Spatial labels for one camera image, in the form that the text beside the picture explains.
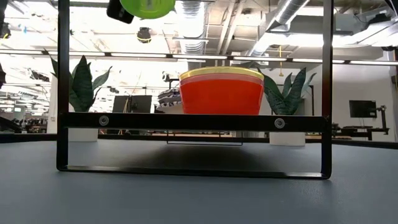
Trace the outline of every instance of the snake plant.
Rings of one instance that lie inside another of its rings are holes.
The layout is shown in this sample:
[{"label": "snake plant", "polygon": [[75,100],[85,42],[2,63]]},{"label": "snake plant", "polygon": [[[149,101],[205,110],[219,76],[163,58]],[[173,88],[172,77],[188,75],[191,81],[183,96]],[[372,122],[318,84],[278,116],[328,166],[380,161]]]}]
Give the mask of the snake plant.
[{"label": "snake plant", "polygon": [[[54,69],[52,75],[58,78],[58,62],[51,56],[51,64]],[[90,63],[87,63],[86,57],[83,55],[79,64],[69,73],[69,103],[73,106],[75,112],[88,112],[93,106],[95,98],[108,77],[112,67],[108,69],[103,75],[98,76],[93,82],[93,76],[90,71]]]},{"label": "snake plant", "polygon": [[300,100],[316,73],[312,74],[305,82],[306,68],[304,68],[297,74],[293,83],[292,74],[289,74],[285,79],[282,92],[279,91],[272,78],[263,73],[262,75],[264,76],[264,93],[273,112],[279,115],[293,115],[297,111]]}]

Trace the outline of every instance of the green object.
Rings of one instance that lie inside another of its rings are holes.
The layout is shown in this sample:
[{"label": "green object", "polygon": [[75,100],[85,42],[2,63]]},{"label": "green object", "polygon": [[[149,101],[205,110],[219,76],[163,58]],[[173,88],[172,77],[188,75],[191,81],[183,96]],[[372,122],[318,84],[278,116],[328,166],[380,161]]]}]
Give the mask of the green object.
[{"label": "green object", "polygon": [[[52,74],[55,78],[58,78],[58,62],[51,56],[50,58],[54,69]],[[91,63],[87,63],[86,57],[83,55],[72,74],[69,73],[69,103],[73,106],[75,112],[88,112],[101,88],[95,94],[94,91],[107,81],[112,68],[110,67],[107,72],[91,82],[93,76],[91,75],[90,65]]]},{"label": "green object", "polygon": [[279,91],[278,86],[272,78],[265,74],[264,76],[264,93],[266,94],[269,106],[275,114],[279,115],[293,115],[297,108],[303,94],[307,90],[316,73],[312,74],[305,82],[306,69],[302,69],[292,83],[292,74],[288,75],[285,79],[284,88],[282,93]]},{"label": "green object", "polygon": [[157,19],[174,8],[175,0],[120,0],[123,8],[141,19]]}]

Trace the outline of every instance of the fluorescent light fixture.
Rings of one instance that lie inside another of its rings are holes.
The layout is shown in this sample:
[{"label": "fluorescent light fixture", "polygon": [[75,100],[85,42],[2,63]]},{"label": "fluorescent light fixture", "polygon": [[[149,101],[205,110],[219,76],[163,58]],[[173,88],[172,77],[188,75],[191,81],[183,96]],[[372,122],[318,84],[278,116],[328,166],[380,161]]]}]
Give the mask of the fluorescent light fixture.
[{"label": "fluorescent light fixture", "polygon": [[166,58],[166,54],[111,53],[114,57]]},{"label": "fluorescent light fixture", "polygon": [[14,104],[14,101],[13,100],[0,100],[0,103]]},{"label": "fluorescent light fixture", "polygon": [[[304,63],[322,63],[322,59],[315,58],[293,58],[293,62],[304,62]],[[333,63],[344,63],[344,60],[332,60]]]},{"label": "fluorescent light fixture", "polygon": [[43,108],[43,109],[48,108],[47,106],[44,106],[44,105],[34,105],[33,107],[34,108]]},{"label": "fluorescent light fixture", "polygon": [[322,59],[293,58],[293,62],[322,63]]},{"label": "fluorescent light fixture", "polygon": [[203,63],[205,63],[205,62],[206,62],[206,60],[197,60],[197,59],[182,59],[182,58],[180,58],[180,59],[177,59],[177,61],[178,61],[178,62],[196,62],[196,63],[200,63],[200,62],[203,62]]},{"label": "fluorescent light fixture", "polygon": [[0,105],[0,108],[13,108],[14,105]]},{"label": "fluorescent light fixture", "polygon": [[31,101],[30,100],[19,100],[19,98],[17,99],[19,102],[21,102],[21,103],[25,103],[24,105],[17,105],[17,106],[28,106],[28,105],[30,105],[30,106],[32,106],[30,103],[31,103]]},{"label": "fluorescent light fixture", "polygon": [[30,103],[16,103],[16,106],[27,106],[27,107],[32,107]]},{"label": "fluorescent light fixture", "polygon": [[398,62],[386,62],[386,61],[356,61],[352,60],[349,63],[350,65],[390,65],[390,66],[396,66],[398,65]]},{"label": "fluorescent light fixture", "polygon": [[173,55],[173,58],[225,60],[225,59],[227,59],[227,56],[222,56],[222,55]]},{"label": "fluorescent light fixture", "polygon": [[234,60],[247,60],[247,61],[258,61],[258,62],[285,62],[286,58],[234,56]]},{"label": "fluorescent light fixture", "polygon": [[0,50],[0,54],[26,54],[26,55],[37,55],[42,54],[39,50]]},{"label": "fluorescent light fixture", "polygon": [[48,83],[5,83],[4,86],[42,86],[42,87],[51,87],[51,84]]},{"label": "fluorescent light fixture", "polygon": [[104,52],[69,52],[71,56],[105,56]]},{"label": "fluorescent light fixture", "polygon": [[344,60],[332,60],[333,63],[344,63]]}]

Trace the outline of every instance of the potted plant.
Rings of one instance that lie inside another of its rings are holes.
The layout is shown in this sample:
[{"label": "potted plant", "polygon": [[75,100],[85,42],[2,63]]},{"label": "potted plant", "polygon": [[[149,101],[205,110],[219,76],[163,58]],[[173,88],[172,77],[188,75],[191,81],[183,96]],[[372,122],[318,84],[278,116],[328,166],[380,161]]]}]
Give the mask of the potted plant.
[{"label": "potted plant", "polygon": [[[306,68],[302,69],[292,83],[292,74],[288,75],[284,82],[282,92],[279,91],[275,81],[265,74],[264,93],[273,112],[277,115],[294,115],[299,107],[303,94],[307,90],[316,73],[306,79]],[[279,146],[304,146],[305,133],[269,133],[269,142]]]},{"label": "potted plant", "polygon": [[[58,62],[51,56],[50,58],[54,69],[52,74],[58,79]],[[87,63],[87,59],[83,55],[72,74],[69,73],[69,111],[71,112],[88,112],[95,102],[95,98],[101,89],[100,86],[108,80],[112,67],[92,81],[90,65],[91,63]],[[69,141],[96,141],[97,139],[98,129],[69,129]]]}]

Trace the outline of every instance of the gray table surface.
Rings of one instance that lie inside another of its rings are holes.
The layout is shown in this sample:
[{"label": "gray table surface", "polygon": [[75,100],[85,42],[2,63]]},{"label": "gray table surface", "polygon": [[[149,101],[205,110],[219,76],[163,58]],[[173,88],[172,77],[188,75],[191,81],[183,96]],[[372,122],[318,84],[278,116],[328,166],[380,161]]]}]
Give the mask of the gray table surface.
[{"label": "gray table surface", "polygon": [[[74,165],[318,171],[319,144],[283,148],[71,143]],[[398,151],[333,146],[330,180],[59,172],[55,142],[0,144],[0,223],[397,223]]]}]

